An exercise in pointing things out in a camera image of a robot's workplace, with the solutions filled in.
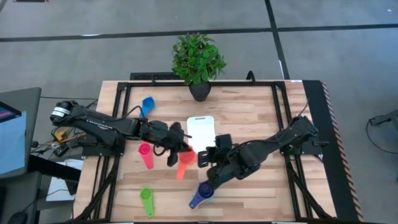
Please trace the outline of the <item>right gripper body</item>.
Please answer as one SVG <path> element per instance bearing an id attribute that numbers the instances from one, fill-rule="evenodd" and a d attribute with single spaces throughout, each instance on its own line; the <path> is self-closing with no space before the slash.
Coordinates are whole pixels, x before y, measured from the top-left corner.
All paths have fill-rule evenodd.
<path id="1" fill-rule="evenodd" d="M 222 170 L 226 182 L 231 179 L 242 180 L 247 177 L 248 168 L 239 155 L 238 146 L 239 144 L 233 144 L 230 134 L 216 136 L 215 146 L 206 148 L 211 166 L 206 173 L 216 174 Z"/>

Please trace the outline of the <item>dark blue measuring cup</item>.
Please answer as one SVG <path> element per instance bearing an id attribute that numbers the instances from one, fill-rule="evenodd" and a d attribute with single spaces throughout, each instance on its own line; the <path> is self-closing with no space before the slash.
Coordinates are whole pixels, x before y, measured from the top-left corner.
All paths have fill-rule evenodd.
<path id="1" fill-rule="evenodd" d="M 189 202 L 189 207 L 191 209 L 196 208 L 201 204 L 202 202 L 212 198 L 214 196 L 214 188 L 211 186 L 211 184 L 206 181 L 206 182 L 201 182 L 194 193 L 191 201 Z"/>

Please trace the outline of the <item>orange plastic measuring cup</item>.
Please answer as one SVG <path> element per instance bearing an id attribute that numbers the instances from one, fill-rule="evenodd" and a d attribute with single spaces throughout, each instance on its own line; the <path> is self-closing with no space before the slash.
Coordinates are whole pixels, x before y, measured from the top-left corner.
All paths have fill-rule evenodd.
<path id="1" fill-rule="evenodd" d="M 186 169 L 194 164 L 196 161 L 196 153 L 195 151 L 190 148 L 189 151 L 187 152 L 181 152 L 178 155 L 178 167 L 177 167 L 177 174 L 176 174 L 176 179 L 177 180 L 182 180 Z"/>

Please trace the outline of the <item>pink plastic measuring cup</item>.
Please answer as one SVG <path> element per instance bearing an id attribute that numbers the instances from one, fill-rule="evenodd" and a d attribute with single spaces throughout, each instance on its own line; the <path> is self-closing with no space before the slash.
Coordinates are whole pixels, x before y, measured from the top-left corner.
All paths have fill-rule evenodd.
<path id="1" fill-rule="evenodd" d="M 139 146 L 139 154 L 141 155 L 147 169 L 153 169 L 154 162 L 153 162 L 152 148 L 149 143 L 147 142 L 141 143 L 141 145 Z"/>

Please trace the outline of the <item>light blue measuring cup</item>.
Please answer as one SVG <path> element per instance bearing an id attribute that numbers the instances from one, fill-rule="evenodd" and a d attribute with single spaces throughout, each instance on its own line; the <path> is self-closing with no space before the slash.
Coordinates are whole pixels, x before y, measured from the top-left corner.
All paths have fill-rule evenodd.
<path id="1" fill-rule="evenodd" d="M 154 109 L 154 107 L 155 107 L 155 101 L 153 97 L 148 96 L 147 98 L 144 98 L 142 100 L 142 106 L 141 106 L 142 111 L 140 117 L 143 118 L 147 116 L 150 113 L 150 111 Z"/>

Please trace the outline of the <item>green plastic measuring cup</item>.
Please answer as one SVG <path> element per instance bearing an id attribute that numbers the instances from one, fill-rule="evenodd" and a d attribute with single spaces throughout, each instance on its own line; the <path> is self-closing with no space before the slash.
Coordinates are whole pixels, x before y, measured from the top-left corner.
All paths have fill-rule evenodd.
<path id="1" fill-rule="evenodd" d="M 144 206 L 144 210 L 147 217 L 154 216 L 154 206 L 153 206 L 153 193 L 152 190 L 148 187 L 144 187 L 140 192 L 140 199 Z"/>

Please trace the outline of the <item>dark grey plant pot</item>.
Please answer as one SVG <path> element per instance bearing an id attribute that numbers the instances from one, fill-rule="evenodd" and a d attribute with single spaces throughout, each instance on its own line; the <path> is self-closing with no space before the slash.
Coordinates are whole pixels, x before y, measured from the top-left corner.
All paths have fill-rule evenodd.
<path id="1" fill-rule="evenodd" d="M 193 99 L 198 102 L 205 101 L 211 91 L 210 82 L 200 82 L 199 84 L 189 84 L 190 93 Z"/>

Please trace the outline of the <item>black ribbed mat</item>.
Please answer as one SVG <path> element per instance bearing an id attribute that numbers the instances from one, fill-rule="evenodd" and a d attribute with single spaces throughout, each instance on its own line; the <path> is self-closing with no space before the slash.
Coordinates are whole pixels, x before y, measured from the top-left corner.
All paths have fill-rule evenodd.
<path id="1" fill-rule="evenodd" d="M 137 72 L 130 73 L 130 80 L 180 80 L 174 72 Z"/>

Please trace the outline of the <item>yellow connector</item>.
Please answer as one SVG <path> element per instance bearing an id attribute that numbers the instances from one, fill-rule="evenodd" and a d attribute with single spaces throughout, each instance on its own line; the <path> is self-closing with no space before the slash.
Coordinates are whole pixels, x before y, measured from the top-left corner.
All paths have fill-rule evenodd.
<path id="1" fill-rule="evenodd" d="M 68 129 L 56 130 L 53 134 L 54 140 L 63 141 L 67 139 Z"/>

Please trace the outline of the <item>black mat with striped edge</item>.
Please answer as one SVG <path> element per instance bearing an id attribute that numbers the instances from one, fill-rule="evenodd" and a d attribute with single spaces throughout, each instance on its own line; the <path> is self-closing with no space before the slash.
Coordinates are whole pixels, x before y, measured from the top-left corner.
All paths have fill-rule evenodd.
<path id="1" fill-rule="evenodd" d="M 322 148 L 323 165 L 330 188 L 336 215 L 341 220 L 363 221 L 353 178 L 330 96 L 326 85 L 319 80 L 304 80 L 303 86 L 310 114 L 321 141 L 328 142 Z"/>

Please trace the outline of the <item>white paper sheet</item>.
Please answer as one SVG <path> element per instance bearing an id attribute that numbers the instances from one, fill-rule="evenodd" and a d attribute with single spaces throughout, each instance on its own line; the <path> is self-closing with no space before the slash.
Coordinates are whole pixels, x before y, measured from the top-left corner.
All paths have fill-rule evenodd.
<path id="1" fill-rule="evenodd" d="M 82 170 L 83 161 L 78 159 L 67 159 L 58 164 Z M 49 186 L 49 192 L 46 196 L 46 202 L 73 201 L 75 199 L 75 191 L 69 191 L 65 180 L 52 177 Z"/>

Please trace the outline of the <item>grey side desk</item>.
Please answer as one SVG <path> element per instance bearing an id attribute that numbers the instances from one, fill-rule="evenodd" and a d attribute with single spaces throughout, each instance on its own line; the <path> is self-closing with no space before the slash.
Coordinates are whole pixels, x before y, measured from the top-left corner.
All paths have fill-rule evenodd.
<path id="1" fill-rule="evenodd" d="M 1 102 L 19 111 L 25 111 L 27 113 L 25 150 L 23 156 L 24 165 L 21 168 L 0 174 L 0 179 L 23 175 L 28 172 L 30 149 L 34 136 L 34 129 L 37 120 L 41 91 L 41 88 L 34 87 L 0 93 Z"/>

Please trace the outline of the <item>light blue folder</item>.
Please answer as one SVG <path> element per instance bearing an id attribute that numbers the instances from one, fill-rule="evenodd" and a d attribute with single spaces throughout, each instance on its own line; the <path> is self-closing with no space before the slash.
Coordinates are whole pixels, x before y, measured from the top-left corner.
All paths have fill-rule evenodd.
<path id="1" fill-rule="evenodd" d="M 26 112 L 0 123 L 0 175 L 25 166 Z"/>

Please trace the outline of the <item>dark device with pink screen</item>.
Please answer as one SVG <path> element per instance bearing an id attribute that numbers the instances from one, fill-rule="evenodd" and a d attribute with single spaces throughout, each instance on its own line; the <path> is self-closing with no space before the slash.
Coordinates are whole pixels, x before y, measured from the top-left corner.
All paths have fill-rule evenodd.
<path id="1" fill-rule="evenodd" d="M 18 118 L 22 112 L 0 101 L 0 123 Z"/>

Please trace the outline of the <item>black metal table frame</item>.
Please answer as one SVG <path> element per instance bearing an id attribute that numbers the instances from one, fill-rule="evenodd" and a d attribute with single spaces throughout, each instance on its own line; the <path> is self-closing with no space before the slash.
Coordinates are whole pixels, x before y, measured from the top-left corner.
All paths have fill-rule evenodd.
<path id="1" fill-rule="evenodd" d="M 151 96 L 155 108 L 150 120 L 179 122 L 187 134 L 187 119 L 212 116 L 215 134 L 230 134 L 239 144 L 267 139 L 288 127 L 296 116 L 306 116 L 303 85 L 284 81 L 217 80 L 208 98 L 197 102 L 181 80 L 105 81 L 97 111 L 114 117 L 139 115 L 138 106 Z M 81 170 L 74 202 L 75 223 L 155 222 L 279 222 L 333 221 L 326 172 L 311 156 L 291 157 L 287 146 L 274 151 L 259 170 L 243 180 L 231 179 L 212 198 L 194 209 L 189 207 L 199 184 L 211 167 L 189 166 L 182 180 L 176 179 L 178 162 L 167 165 L 168 154 L 152 148 L 154 168 L 147 169 L 139 154 L 139 141 L 126 141 L 124 154 L 113 159 L 87 157 Z M 307 142 L 301 149 L 310 147 Z M 147 217 L 140 192 L 153 193 L 154 216 Z"/>

